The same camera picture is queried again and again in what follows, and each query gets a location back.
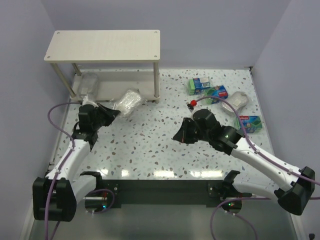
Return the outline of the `green sponge pack barcode label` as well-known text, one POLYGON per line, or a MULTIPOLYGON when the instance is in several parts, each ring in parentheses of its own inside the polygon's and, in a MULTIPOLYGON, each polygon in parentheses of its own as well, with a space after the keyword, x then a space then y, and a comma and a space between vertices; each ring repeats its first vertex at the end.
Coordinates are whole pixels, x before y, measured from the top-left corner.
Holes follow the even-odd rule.
POLYGON ((191 78, 187 82, 187 92, 189 95, 198 95, 211 87, 209 77, 191 78))

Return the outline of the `green sponge pack red logo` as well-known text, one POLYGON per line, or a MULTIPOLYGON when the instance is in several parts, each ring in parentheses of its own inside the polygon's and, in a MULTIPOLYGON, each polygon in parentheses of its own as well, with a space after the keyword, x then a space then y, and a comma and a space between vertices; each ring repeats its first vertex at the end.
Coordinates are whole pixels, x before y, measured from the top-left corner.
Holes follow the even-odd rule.
POLYGON ((235 118, 235 125, 241 129, 242 123, 247 134, 257 133, 263 128, 261 118, 258 115, 240 115, 239 118, 240 120, 235 118))

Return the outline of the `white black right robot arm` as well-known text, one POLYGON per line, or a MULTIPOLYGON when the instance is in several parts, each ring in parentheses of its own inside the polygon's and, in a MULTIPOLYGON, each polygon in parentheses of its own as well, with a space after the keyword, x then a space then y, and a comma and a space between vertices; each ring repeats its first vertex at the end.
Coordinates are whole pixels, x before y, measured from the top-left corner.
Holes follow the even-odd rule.
POLYGON ((315 190, 315 171, 308 166, 299 168, 268 153, 248 141, 242 130, 220 124, 208 109, 194 108, 185 117, 173 140, 182 144, 207 142, 216 151, 237 158, 263 173, 275 183, 268 189, 259 183, 226 178, 228 188, 239 193, 255 194, 276 200, 287 212, 300 216, 315 190))

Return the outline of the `green sponge pack blue label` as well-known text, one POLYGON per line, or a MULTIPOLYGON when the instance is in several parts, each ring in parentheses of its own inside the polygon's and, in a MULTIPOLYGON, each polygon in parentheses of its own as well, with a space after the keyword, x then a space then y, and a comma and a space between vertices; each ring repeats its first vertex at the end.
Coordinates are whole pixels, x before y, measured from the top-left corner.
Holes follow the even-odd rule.
MULTIPOLYGON (((221 98, 224 100, 227 99, 229 96, 226 88, 223 85, 207 88, 203 91, 203 95, 205 97, 214 96, 214 97, 218 97, 218 98, 221 98)), ((211 97, 206 98, 204 101, 208 105, 216 104, 219 102, 218 99, 211 98, 211 97)))

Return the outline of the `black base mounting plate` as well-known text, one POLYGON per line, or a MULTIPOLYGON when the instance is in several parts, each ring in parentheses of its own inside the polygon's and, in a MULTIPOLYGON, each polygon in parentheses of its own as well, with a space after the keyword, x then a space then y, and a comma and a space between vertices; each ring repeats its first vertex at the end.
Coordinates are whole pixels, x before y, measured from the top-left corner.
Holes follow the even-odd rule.
POLYGON ((103 179, 100 189, 110 190, 107 205, 205 205, 216 207, 226 198, 251 197, 223 180, 116 180, 103 179))

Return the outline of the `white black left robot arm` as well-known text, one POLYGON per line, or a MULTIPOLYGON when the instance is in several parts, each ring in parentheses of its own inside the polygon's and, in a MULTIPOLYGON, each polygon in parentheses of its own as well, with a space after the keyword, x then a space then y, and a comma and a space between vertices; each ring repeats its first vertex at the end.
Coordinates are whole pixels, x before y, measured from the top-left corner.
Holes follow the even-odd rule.
POLYGON ((69 146, 63 157, 45 177, 37 177, 32 185, 33 216, 36 220, 70 222, 77 205, 87 194, 103 187, 96 171, 76 173, 98 140, 98 131, 108 127, 121 112, 100 103, 83 104, 73 126, 69 146))

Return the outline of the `beige two-tier wooden shelf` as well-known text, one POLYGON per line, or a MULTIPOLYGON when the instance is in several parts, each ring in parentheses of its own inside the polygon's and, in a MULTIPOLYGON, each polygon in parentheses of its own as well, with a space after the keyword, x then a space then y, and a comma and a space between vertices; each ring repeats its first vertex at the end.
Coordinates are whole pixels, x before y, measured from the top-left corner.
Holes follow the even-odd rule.
POLYGON ((96 100, 119 99, 137 89, 148 101, 160 101, 159 61, 161 32, 144 30, 57 30, 44 61, 66 86, 71 99, 83 74, 93 72, 100 80, 96 100))

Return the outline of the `silver sponge pack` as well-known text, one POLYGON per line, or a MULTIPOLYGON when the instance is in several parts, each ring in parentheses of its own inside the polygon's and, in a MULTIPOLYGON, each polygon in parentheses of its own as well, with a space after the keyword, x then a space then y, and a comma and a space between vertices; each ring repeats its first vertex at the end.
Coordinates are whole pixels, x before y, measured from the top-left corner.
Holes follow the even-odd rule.
POLYGON ((95 100, 98 95, 99 85, 100 79, 97 74, 93 72, 84 73, 77 89, 78 96, 81 99, 88 97, 90 100, 95 100))
POLYGON ((136 109, 146 103, 147 99, 138 89, 128 89, 120 98, 113 98, 112 109, 119 111, 117 118, 128 118, 136 109))
MULTIPOLYGON (((229 103, 234 110, 239 114, 242 109, 250 102, 250 98, 245 92, 242 91, 236 91, 232 95, 230 95, 226 100, 227 103, 229 103)), ((230 115, 234 115, 235 112, 232 110, 232 108, 225 102, 221 103, 222 109, 230 115)))

